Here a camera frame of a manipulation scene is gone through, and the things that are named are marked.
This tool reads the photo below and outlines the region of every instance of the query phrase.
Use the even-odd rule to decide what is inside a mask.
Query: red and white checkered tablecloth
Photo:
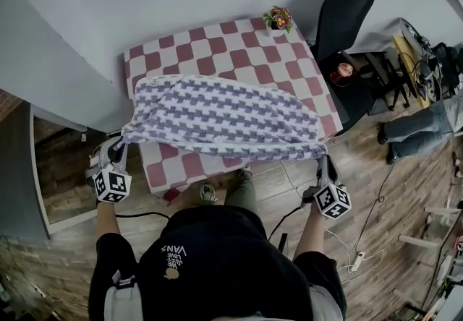
[[[165,74],[212,75],[279,88],[316,111],[326,139],[342,129],[333,99],[299,29],[269,36],[262,18],[209,25],[161,38],[124,53],[129,97],[140,78]],[[155,142],[140,144],[150,190],[169,200],[195,181],[233,171],[240,160],[178,150]]]

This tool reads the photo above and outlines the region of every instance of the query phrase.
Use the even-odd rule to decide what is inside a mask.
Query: black office chair
[[[310,48],[320,63],[354,45],[363,20],[375,0],[325,0],[318,20],[317,40]]]
[[[363,20],[374,1],[325,0],[320,10],[317,40],[310,50],[328,84],[341,119],[343,130],[338,134],[346,132],[364,114],[375,108],[376,99],[360,76],[356,76],[346,88],[330,86],[329,79],[330,73],[336,70],[339,63],[338,53],[354,45]]]

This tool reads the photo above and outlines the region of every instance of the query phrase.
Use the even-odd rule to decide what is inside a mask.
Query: chair backrest
[[[319,63],[331,54],[351,48],[375,0],[325,0],[312,47]]]

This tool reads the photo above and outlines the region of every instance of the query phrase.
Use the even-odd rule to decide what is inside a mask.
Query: sneaker
[[[389,151],[388,151],[388,155],[386,155],[386,163],[391,165],[391,164],[394,164],[394,162],[399,159],[397,158],[395,155],[394,155],[394,152],[392,151],[392,147],[389,146]]]
[[[218,199],[216,198],[216,190],[211,184],[204,184],[200,189],[201,200],[208,204],[215,203]]]
[[[252,169],[250,164],[246,164],[246,166],[241,167],[239,169],[239,175],[242,176],[244,174],[249,174],[252,177]]]
[[[388,142],[388,138],[386,136],[386,134],[384,133],[384,123],[380,123],[379,124],[379,132],[378,132],[378,142],[381,144],[381,145],[384,145]]]

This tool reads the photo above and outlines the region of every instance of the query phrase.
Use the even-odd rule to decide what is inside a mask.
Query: checkered towel
[[[246,161],[317,159],[318,115],[294,96],[217,77],[149,77],[135,89],[123,142],[162,142]]]

